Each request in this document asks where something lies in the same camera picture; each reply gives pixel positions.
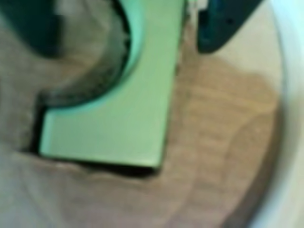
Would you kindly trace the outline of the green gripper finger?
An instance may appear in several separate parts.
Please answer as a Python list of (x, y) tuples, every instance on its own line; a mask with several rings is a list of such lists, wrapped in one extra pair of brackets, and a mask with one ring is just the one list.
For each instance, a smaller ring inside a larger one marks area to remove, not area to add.
[(18, 36), (44, 57), (60, 53), (62, 17), (56, 0), (2, 0), (0, 12)]

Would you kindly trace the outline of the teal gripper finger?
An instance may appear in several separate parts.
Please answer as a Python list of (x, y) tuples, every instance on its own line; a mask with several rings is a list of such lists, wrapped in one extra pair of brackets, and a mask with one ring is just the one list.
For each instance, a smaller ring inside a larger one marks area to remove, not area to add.
[(214, 53), (223, 47), (243, 26), (259, 0), (209, 0), (198, 11), (197, 49)]

